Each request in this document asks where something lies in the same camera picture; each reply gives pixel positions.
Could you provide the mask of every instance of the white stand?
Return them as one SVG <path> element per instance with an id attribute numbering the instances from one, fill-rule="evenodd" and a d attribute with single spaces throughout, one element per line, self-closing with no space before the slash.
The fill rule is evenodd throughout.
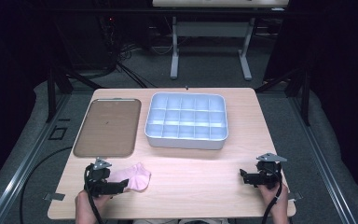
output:
<path id="1" fill-rule="evenodd" d="M 178 36 L 226 36 L 244 37 L 242 49 L 238 50 L 242 72 L 245 80 L 252 80 L 249 64 L 246 60 L 246 52 L 252 37 L 255 19 L 249 22 L 207 22 L 207 21 L 183 21 L 177 22 L 176 17 L 172 18 L 172 64 L 171 79 L 178 78 L 179 49 L 177 44 Z"/>

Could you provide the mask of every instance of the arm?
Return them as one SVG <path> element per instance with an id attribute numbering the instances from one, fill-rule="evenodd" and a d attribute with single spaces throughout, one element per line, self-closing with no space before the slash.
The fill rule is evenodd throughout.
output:
<path id="1" fill-rule="evenodd" d="M 264 185 L 259 185 L 258 188 L 260 189 L 261 195 L 264 199 L 264 204 L 268 205 L 272 199 L 275 197 L 276 192 L 279 188 L 279 184 L 275 186 L 273 189 L 268 189 Z M 278 199 L 278 201 L 272 206 L 271 208 L 271 215 L 274 224 L 287 224 L 287 205 L 288 205 L 288 188 L 282 184 L 282 192 Z"/>
<path id="2" fill-rule="evenodd" d="M 95 206 L 98 211 L 101 211 L 107 201 L 112 198 L 111 195 L 101 195 L 99 198 L 94 198 Z M 75 198 L 76 205 L 76 224 L 93 224 L 97 221 L 92 212 L 89 202 L 89 195 L 85 190 L 80 191 Z"/>

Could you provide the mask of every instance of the pink cloth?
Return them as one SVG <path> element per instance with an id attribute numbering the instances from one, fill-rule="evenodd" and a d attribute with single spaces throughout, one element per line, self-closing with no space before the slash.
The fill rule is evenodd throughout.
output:
<path id="1" fill-rule="evenodd" d="M 141 191 L 149 185 L 150 176 L 151 173 L 141 163 L 137 163 L 127 169 L 112 172 L 106 180 L 107 182 L 120 182 L 129 179 L 129 185 L 124 190 Z"/>

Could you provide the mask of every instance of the cable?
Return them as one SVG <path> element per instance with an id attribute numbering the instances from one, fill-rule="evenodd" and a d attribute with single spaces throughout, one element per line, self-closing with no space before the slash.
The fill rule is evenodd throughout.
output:
<path id="1" fill-rule="evenodd" d="M 275 174 L 279 179 L 279 188 L 277 190 L 277 193 L 275 194 L 275 197 L 271 200 L 271 202 L 268 204 L 266 211 L 264 212 L 263 220 L 261 221 L 262 224 L 266 224 L 267 217 L 269 216 L 269 212 L 271 211 L 272 206 L 278 201 L 279 196 L 282 192 L 282 179 L 273 171 L 266 169 L 267 171 L 271 172 L 272 174 Z"/>
<path id="2" fill-rule="evenodd" d="M 24 220 L 23 220 L 23 216 L 22 216 L 22 203 L 23 203 L 23 198 L 24 198 L 24 193 L 25 193 L 25 189 L 27 187 L 28 181 L 30 180 L 32 174 L 34 173 L 34 171 L 36 170 L 37 167 L 39 167 L 44 161 L 46 161 L 47 159 L 49 159 L 50 157 L 54 156 L 55 154 L 59 153 L 59 152 L 63 152 L 65 150 L 71 149 L 72 147 L 65 147 L 62 149 L 59 149 L 51 154 L 49 154 L 48 156 L 46 156 L 46 158 L 44 158 L 42 161 L 40 161 L 31 171 L 31 173 L 28 175 L 28 177 L 25 179 L 24 185 L 22 186 L 21 189 L 21 196 L 20 196 L 20 223 L 23 224 Z"/>
<path id="3" fill-rule="evenodd" d="M 143 83 L 141 79 L 146 81 L 148 84 L 152 85 L 153 87 L 157 87 L 153 83 L 149 82 L 146 78 L 140 76 L 139 74 L 135 73 L 134 71 L 130 70 L 130 68 L 126 67 L 122 63 L 117 63 L 117 66 L 120 67 L 132 80 L 138 83 L 142 88 L 147 88 L 147 86 Z"/>
<path id="4" fill-rule="evenodd" d="M 92 195 L 90 194 L 89 185 L 87 183 L 87 172 L 92 169 L 92 164 L 89 165 L 84 171 L 84 186 L 86 188 L 87 195 L 89 196 L 89 205 L 91 205 L 92 212 L 94 216 L 97 218 L 99 224 L 103 224 L 103 219 L 101 218 L 100 213 L 98 212 L 97 207 L 95 206 L 94 200 L 92 199 Z"/>

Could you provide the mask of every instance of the wooden table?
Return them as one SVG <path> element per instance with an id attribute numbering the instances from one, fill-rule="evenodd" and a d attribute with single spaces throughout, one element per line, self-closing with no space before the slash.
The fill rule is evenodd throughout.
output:
<path id="1" fill-rule="evenodd" d="M 156 92 L 216 93 L 226 99 L 228 138 L 220 150 L 151 147 L 145 136 L 145 121 L 152 95 Z M 92 100 L 136 98 L 142 102 L 133 154 L 126 159 L 106 159 L 111 172 L 140 162 L 151 172 L 148 188 L 115 196 L 102 212 L 105 218 L 192 218 L 262 217 L 265 211 L 258 189 L 243 184 L 240 168 L 256 173 L 257 156 L 276 153 L 254 90 L 224 89 L 104 89 Z M 83 188 L 86 166 L 93 158 L 69 156 L 57 193 L 48 210 L 52 219 L 75 218 L 75 196 Z M 296 208 L 289 202 L 288 216 Z"/>

